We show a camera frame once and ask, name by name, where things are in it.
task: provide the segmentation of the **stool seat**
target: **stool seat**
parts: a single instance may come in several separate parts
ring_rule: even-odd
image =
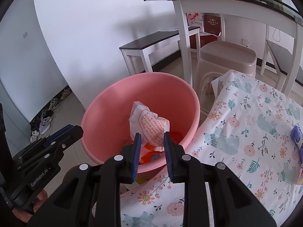
[[[229,42],[214,41],[204,45],[200,50],[200,58],[245,74],[251,74],[256,70],[256,53]]]

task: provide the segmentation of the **electrical cord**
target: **electrical cord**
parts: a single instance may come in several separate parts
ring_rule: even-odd
[[[275,32],[276,32],[276,29],[275,29],[274,33],[272,34],[272,39],[275,40],[276,42],[280,42],[281,41],[280,30],[279,30],[279,41],[277,41],[276,39],[274,39]]]

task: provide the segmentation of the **white cloth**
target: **white cloth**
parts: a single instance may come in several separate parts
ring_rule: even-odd
[[[218,97],[185,152],[205,164],[223,161],[280,226],[303,194],[303,186],[295,185],[299,155],[290,139],[294,124],[303,127],[302,107],[233,70],[212,84]],[[184,184],[170,183],[165,167],[152,180],[121,195],[122,226],[182,226],[183,200]]]

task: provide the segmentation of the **beige stool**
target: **beige stool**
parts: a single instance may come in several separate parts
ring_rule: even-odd
[[[243,46],[224,41],[214,41],[204,45],[200,50],[200,59],[194,78],[194,90],[196,91],[200,106],[201,93],[212,92],[211,81],[228,72],[230,69],[243,72],[251,77],[256,76],[256,53]],[[201,112],[208,114],[202,106]]]

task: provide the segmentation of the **pink bin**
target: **pink bin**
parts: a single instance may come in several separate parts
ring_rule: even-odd
[[[170,121],[170,130],[184,136],[184,148],[199,123],[200,104],[193,88],[181,78],[163,72],[148,72],[122,79],[102,91],[89,105],[82,119],[81,139],[88,156],[97,164],[119,154],[130,136],[129,116],[134,101]],[[166,163],[161,157],[139,165],[138,173],[154,170]]]

